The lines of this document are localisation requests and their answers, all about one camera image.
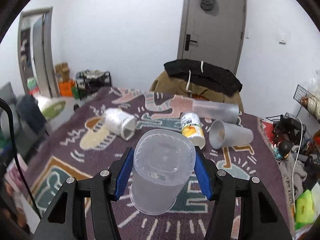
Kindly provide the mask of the tall frosted plastic cup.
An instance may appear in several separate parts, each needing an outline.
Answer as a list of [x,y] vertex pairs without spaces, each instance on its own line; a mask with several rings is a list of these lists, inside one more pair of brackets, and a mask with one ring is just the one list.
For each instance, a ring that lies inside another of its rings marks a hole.
[[152,129],[136,145],[130,199],[147,215],[170,210],[195,166],[196,151],[184,135]]

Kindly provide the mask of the black shoe rack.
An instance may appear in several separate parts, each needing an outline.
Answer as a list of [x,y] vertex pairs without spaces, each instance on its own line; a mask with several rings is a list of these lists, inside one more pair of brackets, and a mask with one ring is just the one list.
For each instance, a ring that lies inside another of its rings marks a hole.
[[109,71],[83,70],[76,74],[75,85],[82,100],[97,93],[101,87],[111,87],[112,77]]

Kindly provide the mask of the purple patterned woven blanket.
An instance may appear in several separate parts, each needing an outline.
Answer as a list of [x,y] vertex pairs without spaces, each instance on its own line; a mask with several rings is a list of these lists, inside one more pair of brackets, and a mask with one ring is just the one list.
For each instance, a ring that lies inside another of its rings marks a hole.
[[290,239],[263,121],[179,95],[103,88],[45,140],[26,179],[34,239]]

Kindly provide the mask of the white ribbed plastic cup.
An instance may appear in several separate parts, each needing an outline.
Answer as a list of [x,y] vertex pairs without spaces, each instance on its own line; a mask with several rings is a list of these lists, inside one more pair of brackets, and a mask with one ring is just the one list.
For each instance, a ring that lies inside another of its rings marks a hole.
[[108,108],[104,112],[106,128],[122,139],[130,140],[136,131],[137,119],[119,108]]

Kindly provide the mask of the dark green hat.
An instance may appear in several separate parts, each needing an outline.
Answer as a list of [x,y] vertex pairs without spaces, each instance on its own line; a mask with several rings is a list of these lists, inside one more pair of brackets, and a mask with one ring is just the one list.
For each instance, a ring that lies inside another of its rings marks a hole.
[[215,5],[215,0],[200,0],[200,7],[204,11],[211,11],[213,10]]

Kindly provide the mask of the white orange-print paper cup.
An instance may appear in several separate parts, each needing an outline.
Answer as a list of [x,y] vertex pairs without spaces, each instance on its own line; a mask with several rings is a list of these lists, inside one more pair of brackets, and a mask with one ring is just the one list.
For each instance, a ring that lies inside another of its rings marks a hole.
[[206,140],[199,116],[193,112],[186,112],[182,114],[180,121],[181,133],[195,146],[199,146],[200,149],[203,149],[206,145]]

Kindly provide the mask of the long frosted plastic cup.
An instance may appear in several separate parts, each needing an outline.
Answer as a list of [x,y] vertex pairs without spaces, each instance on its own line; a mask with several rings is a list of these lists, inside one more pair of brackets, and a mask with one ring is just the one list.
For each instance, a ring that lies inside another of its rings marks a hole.
[[235,124],[239,115],[239,106],[230,103],[194,100],[192,112],[200,118],[221,120]]

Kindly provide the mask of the cardboard box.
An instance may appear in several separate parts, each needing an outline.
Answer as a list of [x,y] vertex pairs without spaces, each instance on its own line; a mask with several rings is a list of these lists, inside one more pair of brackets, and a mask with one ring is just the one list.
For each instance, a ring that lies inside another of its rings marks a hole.
[[67,62],[56,64],[54,69],[58,83],[68,82],[70,80],[70,69]]

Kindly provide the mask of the grey door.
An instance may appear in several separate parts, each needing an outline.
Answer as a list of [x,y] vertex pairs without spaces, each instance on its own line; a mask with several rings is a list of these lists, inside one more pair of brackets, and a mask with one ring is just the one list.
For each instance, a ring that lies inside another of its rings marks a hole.
[[[213,10],[204,11],[200,0],[184,0],[178,44],[178,59],[203,61],[236,74],[246,24],[247,0],[215,0]],[[191,43],[184,50],[185,37]]]

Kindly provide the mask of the white wall switch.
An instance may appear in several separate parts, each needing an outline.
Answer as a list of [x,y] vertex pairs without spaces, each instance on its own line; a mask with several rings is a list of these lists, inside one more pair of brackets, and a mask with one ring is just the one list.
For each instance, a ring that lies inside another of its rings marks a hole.
[[279,43],[280,44],[286,44],[286,34],[285,33],[280,33],[279,34]]

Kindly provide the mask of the green yellow package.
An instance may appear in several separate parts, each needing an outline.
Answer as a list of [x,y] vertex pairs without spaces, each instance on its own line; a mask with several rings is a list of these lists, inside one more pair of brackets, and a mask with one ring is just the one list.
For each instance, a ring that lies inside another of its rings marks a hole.
[[312,192],[306,190],[295,202],[295,229],[298,230],[305,225],[313,223],[315,219],[315,210]]

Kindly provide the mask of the short frosted plastic cup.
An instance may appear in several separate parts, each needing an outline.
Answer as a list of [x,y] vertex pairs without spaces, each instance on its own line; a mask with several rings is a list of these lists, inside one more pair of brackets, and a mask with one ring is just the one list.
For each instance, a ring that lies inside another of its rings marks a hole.
[[244,146],[253,141],[253,132],[235,124],[215,120],[209,129],[209,141],[213,149]]

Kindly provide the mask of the black round doll head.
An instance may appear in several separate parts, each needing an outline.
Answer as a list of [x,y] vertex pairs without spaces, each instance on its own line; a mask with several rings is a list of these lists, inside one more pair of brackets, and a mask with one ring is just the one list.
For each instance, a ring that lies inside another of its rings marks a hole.
[[287,140],[283,140],[278,144],[278,151],[282,158],[285,158],[292,150],[293,143]]

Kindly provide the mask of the orange bag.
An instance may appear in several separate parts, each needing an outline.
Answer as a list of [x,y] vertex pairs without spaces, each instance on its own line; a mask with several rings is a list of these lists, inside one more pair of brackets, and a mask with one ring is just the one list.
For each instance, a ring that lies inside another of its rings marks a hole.
[[74,87],[74,81],[73,80],[68,80],[66,82],[59,82],[59,91],[60,95],[63,97],[72,97],[72,88]]

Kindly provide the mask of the black garment with drawstring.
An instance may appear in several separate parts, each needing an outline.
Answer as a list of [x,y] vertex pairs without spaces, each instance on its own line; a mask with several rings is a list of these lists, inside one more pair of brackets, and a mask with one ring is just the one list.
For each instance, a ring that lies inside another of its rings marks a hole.
[[203,61],[189,59],[170,61],[164,64],[164,70],[169,77],[189,81],[228,97],[242,90],[242,83],[230,70]]

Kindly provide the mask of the grey interior doorway frame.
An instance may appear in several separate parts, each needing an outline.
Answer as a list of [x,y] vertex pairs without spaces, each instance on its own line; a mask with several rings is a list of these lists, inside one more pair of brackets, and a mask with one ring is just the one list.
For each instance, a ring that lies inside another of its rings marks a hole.
[[59,96],[52,55],[53,7],[23,11],[18,22],[17,55],[26,94]]

